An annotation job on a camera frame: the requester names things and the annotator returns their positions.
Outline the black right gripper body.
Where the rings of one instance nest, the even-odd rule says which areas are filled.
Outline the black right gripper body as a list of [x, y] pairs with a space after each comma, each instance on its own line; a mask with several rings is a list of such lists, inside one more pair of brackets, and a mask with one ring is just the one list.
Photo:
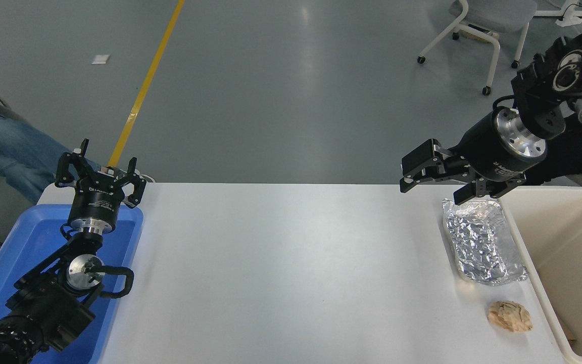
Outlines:
[[523, 173], [526, 161], [501, 137], [498, 115], [498, 112], [487, 114], [462, 136], [454, 149], [485, 179], [504, 182]]

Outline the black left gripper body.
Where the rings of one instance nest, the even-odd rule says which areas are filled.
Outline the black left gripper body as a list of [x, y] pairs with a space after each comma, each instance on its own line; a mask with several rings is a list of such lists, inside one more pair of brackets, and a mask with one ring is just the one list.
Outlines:
[[95, 219], [115, 224], [124, 198], [124, 191], [114, 178], [97, 172], [81, 175], [75, 184], [68, 223], [80, 224]]

